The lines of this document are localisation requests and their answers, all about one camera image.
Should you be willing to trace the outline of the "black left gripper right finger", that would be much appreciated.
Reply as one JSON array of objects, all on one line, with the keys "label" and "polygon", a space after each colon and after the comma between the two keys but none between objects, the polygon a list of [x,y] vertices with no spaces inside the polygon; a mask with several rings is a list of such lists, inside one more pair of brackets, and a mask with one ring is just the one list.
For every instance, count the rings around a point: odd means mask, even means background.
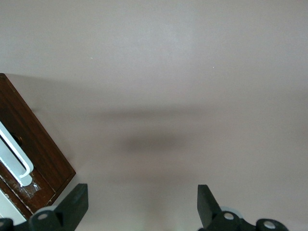
[{"label": "black left gripper right finger", "polygon": [[198,185],[197,210],[201,231],[287,231],[277,220],[262,218],[255,225],[229,210],[222,210],[207,185]]}]

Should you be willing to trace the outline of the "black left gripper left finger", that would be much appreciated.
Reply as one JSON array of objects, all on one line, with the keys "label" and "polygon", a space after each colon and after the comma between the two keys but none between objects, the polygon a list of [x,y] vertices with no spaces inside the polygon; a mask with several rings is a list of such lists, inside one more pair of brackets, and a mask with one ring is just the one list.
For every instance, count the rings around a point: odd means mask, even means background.
[{"label": "black left gripper left finger", "polygon": [[10,218],[0,220],[2,231],[74,231],[88,210],[88,185],[79,183],[55,209],[37,211],[29,220],[14,225]]}]

